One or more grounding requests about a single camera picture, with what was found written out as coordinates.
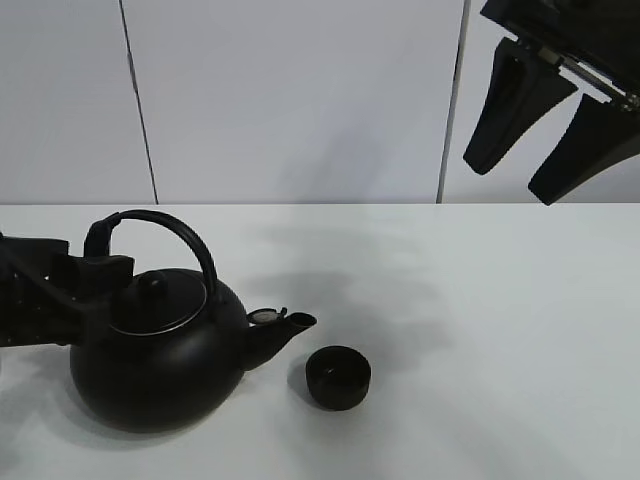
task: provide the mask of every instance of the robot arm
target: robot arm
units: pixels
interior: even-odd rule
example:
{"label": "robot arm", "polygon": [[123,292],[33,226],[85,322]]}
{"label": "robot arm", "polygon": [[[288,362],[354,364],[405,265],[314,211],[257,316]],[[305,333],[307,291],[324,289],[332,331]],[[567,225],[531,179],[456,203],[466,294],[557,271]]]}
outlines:
{"label": "robot arm", "polygon": [[485,106],[464,154],[475,172],[488,173],[535,122],[578,90],[560,76],[562,69],[610,101],[583,95],[564,137],[529,183],[532,193],[552,204],[640,154],[637,0],[489,0],[481,13],[518,41],[505,38],[496,49]]}
{"label": "robot arm", "polygon": [[108,326],[110,296],[133,277],[124,256],[76,258],[68,242],[0,233],[0,347],[79,344]]}

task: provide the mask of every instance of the teapot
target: teapot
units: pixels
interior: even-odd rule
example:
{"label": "teapot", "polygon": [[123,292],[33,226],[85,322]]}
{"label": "teapot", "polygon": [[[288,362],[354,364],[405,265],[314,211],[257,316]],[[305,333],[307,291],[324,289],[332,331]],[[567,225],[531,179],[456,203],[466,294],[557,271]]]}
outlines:
{"label": "teapot", "polygon": [[[171,230],[201,271],[134,276],[133,258],[110,254],[112,231],[124,219]],[[202,418],[246,371],[315,324],[284,308],[247,314],[218,279],[202,239],[166,213],[129,210],[95,222],[83,257],[68,255],[62,240],[0,234],[0,347],[70,344],[80,397],[117,428],[161,431]]]}

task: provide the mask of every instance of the small black cup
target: small black cup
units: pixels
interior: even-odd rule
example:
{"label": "small black cup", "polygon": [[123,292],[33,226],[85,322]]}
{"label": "small black cup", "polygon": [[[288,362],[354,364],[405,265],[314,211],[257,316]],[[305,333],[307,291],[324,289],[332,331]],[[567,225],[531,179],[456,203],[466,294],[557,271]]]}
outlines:
{"label": "small black cup", "polygon": [[371,366],[353,348],[324,347],[307,360],[307,387],[313,399],[329,410],[349,410],[369,391]]}

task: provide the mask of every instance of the table surface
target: table surface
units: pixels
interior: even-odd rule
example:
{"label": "table surface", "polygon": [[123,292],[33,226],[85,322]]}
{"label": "table surface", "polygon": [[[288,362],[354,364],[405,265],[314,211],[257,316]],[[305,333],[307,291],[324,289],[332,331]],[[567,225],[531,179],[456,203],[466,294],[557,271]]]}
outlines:
{"label": "table surface", "polygon": [[[112,206],[0,207],[9,235],[72,241]],[[175,206],[247,309],[319,324],[186,431],[96,422],[68,352],[5,349],[3,479],[638,478],[640,205]],[[196,267],[123,224],[137,270]],[[302,365],[346,344],[373,367],[358,408],[316,408]]]}

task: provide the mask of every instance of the lid knob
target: lid knob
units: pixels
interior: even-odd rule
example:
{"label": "lid knob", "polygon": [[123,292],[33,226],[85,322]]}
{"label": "lid knob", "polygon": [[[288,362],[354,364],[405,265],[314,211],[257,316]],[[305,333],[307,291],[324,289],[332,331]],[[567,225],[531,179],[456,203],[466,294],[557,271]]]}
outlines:
{"label": "lid knob", "polygon": [[138,278],[138,293],[144,300],[155,300],[167,296],[168,282],[164,273],[157,270],[145,272]]}

